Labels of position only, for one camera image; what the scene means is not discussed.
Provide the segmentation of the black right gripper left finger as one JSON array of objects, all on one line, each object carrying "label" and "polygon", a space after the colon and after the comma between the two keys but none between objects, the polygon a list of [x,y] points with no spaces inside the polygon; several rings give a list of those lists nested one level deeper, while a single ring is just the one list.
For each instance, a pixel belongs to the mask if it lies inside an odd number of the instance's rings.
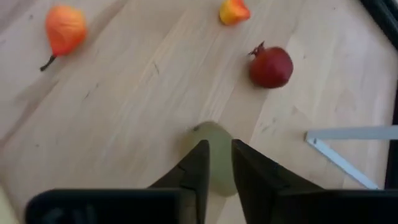
[{"label": "black right gripper left finger", "polygon": [[210,144],[201,140],[181,161],[149,187],[177,194],[174,223],[205,222],[210,179]]}]

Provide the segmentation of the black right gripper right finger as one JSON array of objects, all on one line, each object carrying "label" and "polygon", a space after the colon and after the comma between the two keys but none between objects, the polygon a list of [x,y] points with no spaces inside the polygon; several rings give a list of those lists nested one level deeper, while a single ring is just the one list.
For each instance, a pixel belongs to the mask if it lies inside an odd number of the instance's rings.
[{"label": "black right gripper right finger", "polygon": [[233,175],[247,223],[295,223],[282,192],[307,193],[322,188],[295,174],[239,139],[232,140]]}]

